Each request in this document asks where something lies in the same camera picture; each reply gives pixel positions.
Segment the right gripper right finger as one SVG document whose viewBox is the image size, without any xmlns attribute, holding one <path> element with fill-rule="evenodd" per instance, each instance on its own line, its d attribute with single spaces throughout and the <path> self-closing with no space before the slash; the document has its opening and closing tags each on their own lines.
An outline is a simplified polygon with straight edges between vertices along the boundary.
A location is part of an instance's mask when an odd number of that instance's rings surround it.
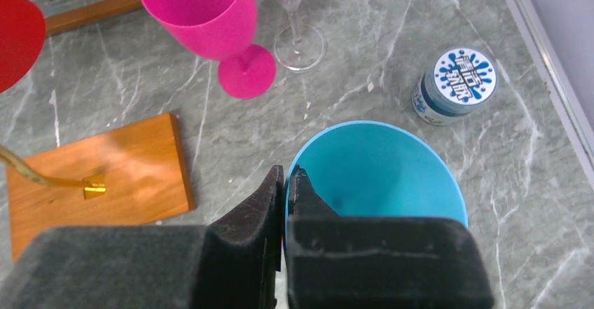
<svg viewBox="0 0 594 309">
<path fill-rule="evenodd" d="M 295 167 L 284 252 L 290 308 L 493 308 L 476 241 L 439 217 L 341 217 Z"/>
</svg>

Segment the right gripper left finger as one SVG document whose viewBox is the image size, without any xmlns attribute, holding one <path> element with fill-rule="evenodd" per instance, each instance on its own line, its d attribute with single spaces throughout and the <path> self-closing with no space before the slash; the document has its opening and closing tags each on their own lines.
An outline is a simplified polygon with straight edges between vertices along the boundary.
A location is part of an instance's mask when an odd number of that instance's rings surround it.
<svg viewBox="0 0 594 309">
<path fill-rule="evenodd" d="M 2 308 L 274 308 L 284 170 L 209 225 L 58 226 L 27 246 Z"/>
</svg>

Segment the blue wine glass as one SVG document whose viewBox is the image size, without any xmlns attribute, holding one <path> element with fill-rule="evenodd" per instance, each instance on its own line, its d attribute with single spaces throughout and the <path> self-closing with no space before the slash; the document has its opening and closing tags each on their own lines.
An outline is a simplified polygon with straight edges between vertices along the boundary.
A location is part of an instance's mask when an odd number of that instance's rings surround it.
<svg viewBox="0 0 594 309">
<path fill-rule="evenodd" d="M 447 165 L 415 135 L 386 123 L 352 121 L 320 132 L 293 160 L 285 189 L 289 258 L 438 258 L 470 237 Z"/>
</svg>

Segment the gold wire glass rack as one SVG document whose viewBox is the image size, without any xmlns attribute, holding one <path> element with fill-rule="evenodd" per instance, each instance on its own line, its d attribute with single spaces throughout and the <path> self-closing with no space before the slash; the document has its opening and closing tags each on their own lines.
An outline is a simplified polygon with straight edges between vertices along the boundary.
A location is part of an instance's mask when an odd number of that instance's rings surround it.
<svg viewBox="0 0 594 309">
<path fill-rule="evenodd" d="M 194 210 L 178 118 L 163 113 L 6 166 L 13 259 L 54 226 L 142 225 Z"/>
</svg>

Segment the clear wine glass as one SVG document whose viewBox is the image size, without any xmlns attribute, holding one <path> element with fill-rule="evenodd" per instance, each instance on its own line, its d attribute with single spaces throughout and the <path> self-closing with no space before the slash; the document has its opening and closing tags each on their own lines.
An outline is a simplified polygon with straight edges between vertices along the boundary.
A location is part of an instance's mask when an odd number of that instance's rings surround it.
<svg viewBox="0 0 594 309">
<path fill-rule="evenodd" d="M 277 0 L 287 12 L 289 26 L 275 37 L 273 55 L 286 69 L 301 73 L 316 67 L 325 56 L 326 37 L 316 27 L 305 24 L 298 14 L 302 0 Z"/>
</svg>

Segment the magenta wine glass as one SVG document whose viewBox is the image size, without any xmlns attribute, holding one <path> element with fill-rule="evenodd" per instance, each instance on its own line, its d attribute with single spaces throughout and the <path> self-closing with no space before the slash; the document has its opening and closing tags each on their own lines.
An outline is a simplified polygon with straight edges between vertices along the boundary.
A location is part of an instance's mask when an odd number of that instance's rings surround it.
<svg viewBox="0 0 594 309">
<path fill-rule="evenodd" d="M 255 0 L 141 0 L 145 9 L 183 47 L 219 62 L 222 89 L 237 99 L 262 95 L 272 85 L 276 61 L 253 42 Z"/>
</svg>

